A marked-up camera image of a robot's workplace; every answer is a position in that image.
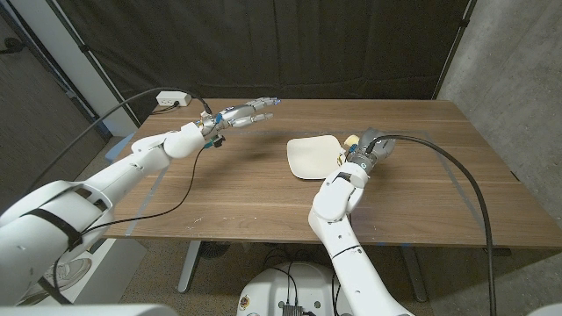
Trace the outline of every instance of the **wooden table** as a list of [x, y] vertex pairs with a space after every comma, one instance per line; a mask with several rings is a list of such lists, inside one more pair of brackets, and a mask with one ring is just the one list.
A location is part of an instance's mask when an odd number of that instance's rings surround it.
[[[247, 100], [209, 99], [215, 112]], [[319, 242], [307, 216], [321, 182], [296, 178], [286, 157], [293, 138], [333, 134], [343, 142], [367, 127], [434, 141], [474, 175], [484, 194], [494, 244], [559, 248], [562, 231], [511, 174], [457, 107], [447, 101], [283, 100], [271, 120], [224, 131], [222, 147], [201, 154], [190, 195], [171, 214], [112, 226], [108, 237], [202, 241]], [[177, 130], [198, 119], [193, 102], [151, 116], [134, 135]], [[120, 157], [130, 153], [126, 147]], [[186, 192], [195, 154], [145, 178], [117, 206], [116, 219], [150, 215], [176, 205]], [[371, 172], [352, 213], [363, 244], [485, 245], [479, 205], [464, 176], [429, 148], [398, 141]]]

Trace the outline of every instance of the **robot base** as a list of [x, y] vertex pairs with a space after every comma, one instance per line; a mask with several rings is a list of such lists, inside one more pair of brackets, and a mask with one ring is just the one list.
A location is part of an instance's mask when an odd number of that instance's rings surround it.
[[[289, 263], [281, 263], [276, 268], [283, 271], [289, 269]], [[299, 308], [285, 308], [287, 301], [288, 276], [275, 269], [267, 269], [246, 285], [238, 301], [237, 316], [285, 316], [312, 312], [310, 315], [332, 316], [332, 275], [331, 269], [312, 262], [293, 262], [291, 277], [297, 285]], [[295, 305], [295, 288], [292, 281], [289, 287], [290, 305]], [[337, 277], [334, 281], [334, 296], [339, 285]], [[337, 311], [341, 316], [352, 316], [351, 308], [343, 291], [337, 299]]]

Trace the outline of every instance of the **dark backdrop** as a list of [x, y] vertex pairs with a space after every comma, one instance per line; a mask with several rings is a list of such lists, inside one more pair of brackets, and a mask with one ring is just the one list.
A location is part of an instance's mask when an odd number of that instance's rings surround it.
[[405, 99], [431, 98], [467, 2], [59, 0], [124, 97]]

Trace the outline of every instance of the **electrical outlet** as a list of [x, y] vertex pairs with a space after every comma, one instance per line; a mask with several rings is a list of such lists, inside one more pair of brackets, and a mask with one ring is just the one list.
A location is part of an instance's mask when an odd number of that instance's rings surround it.
[[180, 91], [162, 91], [156, 96], [156, 100], [160, 106], [172, 106], [175, 102], [179, 102], [179, 106], [187, 106], [191, 96]]

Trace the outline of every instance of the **robotic arm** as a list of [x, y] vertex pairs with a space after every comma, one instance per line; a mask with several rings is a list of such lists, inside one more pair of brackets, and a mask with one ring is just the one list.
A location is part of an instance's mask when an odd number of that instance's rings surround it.
[[136, 141], [132, 154], [88, 180], [55, 181], [19, 200], [0, 217], [0, 305], [15, 305], [57, 258], [70, 261], [97, 241], [108, 226], [82, 233], [112, 222], [115, 205], [142, 178], [168, 167], [172, 159], [219, 147], [225, 128], [270, 119], [271, 113], [254, 113], [279, 102], [263, 97], [216, 116], [203, 112], [201, 120], [179, 131]]
[[354, 315], [413, 315], [390, 295], [346, 216], [359, 203], [374, 165], [394, 149], [394, 140], [383, 140], [366, 153], [371, 141], [381, 135], [369, 128], [349, 160], [326, 178], [314, 197], [308, 223], [326, 247]]

